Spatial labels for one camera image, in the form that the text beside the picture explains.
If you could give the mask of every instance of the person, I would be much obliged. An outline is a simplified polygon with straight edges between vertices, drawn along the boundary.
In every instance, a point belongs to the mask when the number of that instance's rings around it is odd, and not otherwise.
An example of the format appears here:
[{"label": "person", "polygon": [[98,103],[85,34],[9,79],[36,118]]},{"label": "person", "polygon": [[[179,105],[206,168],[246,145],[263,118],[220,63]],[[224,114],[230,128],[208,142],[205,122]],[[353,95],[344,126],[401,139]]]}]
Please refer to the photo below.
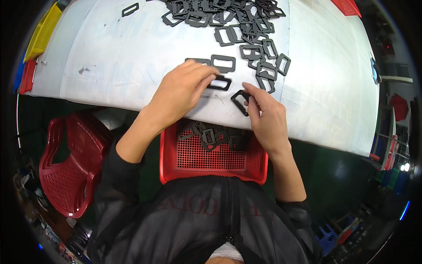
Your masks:
[{"label": "person", "polygon": [[251,127],[274,166],[276,202],[255,182],[204,175],[162,186],[138,202],[139,169],[150,142],[194,109],[214,67],[188,60],[167,73],[150,103],[110,150],[95,194],[92,263],[319,263],[303,182],[287,135],[286,109],[243,83]]}]

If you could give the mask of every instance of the jacket zipper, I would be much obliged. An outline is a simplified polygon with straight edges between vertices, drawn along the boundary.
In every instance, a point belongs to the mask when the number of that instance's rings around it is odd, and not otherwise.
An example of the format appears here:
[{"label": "jacket zipper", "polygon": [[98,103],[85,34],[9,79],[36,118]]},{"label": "jacket zipper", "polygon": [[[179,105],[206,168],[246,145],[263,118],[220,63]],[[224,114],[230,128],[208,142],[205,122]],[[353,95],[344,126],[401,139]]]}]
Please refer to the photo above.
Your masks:
[{"label": "jacket zipper", "polygon": [[227,236],[226,236],[226,240],[227,242],[232,242],[233,241],[233,191],[232,191],[232,181],[230,179],[230,177],[227,177],[228,180],[228,196],[227,196],[227,224],[226,224],[226,228],[227,228]]}]

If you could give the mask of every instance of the red plastic basket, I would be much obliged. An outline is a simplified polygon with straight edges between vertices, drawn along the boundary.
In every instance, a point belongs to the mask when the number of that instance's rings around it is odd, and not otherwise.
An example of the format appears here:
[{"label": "red plastic basket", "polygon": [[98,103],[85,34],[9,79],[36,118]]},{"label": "red plastic basket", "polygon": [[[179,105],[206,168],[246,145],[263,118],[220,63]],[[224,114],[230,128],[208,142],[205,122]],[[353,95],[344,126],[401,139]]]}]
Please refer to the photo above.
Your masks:
[{"label": "red plastic basket", "polygon": [[345,16],[359,16],[359,9],[354,0],[331,0]]},{"label": "red plastic basket", "polygon": [[[165,184],[177,178],[203,175],[239,177],[244,181],[264,184],[267,179],[268,154],[259,144],[255,135],[246,151],[231,151],[223,143],[206,152],[201,139],[195,135],[179,141],[177,123],[161,132],[160,137],[160,181]],[[190,134],[190,130],[181,136]]]}]

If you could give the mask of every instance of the green floor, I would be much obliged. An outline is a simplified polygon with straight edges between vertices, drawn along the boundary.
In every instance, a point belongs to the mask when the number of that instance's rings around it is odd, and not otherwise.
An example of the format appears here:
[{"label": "green floor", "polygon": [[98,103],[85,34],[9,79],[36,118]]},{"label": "green floor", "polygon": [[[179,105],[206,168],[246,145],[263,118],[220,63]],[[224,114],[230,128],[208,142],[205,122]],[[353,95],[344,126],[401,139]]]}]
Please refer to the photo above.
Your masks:
[{"label": "green floor", "polygon": [[[22,149],[38,165],[46,145],[48,123],[52,118],[92,107],[64,100],[42,97],[19,97],[19,131]],[[125,125],[129,126],[137,113],[127,111]],[[369,179],[375,177],[376,170],[359,156],[325,149],[316,145],[291,140],[293,155],[305,184],[311,214],[315,226],[328,223],[330,218],[341,217],[355,211],[369,188]],[[141,171],[140,199],[151,198],[160,188],[158,178],[160,139],[155,138],[148,147],[146,164]],[[64,160],[68,150],[59,151],[57,160]],[[273,169],[269,164],[264,191],[274,198]],[[82,222],[91,226],[94,214],[88,210]]]}]

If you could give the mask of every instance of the yellow plastic basket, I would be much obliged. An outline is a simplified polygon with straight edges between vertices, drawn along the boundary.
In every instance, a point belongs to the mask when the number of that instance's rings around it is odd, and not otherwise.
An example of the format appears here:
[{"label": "yellow plastic basket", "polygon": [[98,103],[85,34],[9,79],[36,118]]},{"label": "yellow plastic basket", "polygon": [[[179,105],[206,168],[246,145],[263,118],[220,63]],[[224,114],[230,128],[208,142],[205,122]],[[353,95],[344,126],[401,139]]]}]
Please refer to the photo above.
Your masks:
[{"label": "yellow plastic basket", "polygon": [[24,62],[38,57],[46,50],[47,43],[61,15],[62,11],[57,7],[57,2],[55,2],[38,23],[37,28],[35,28],[25,53]]}]

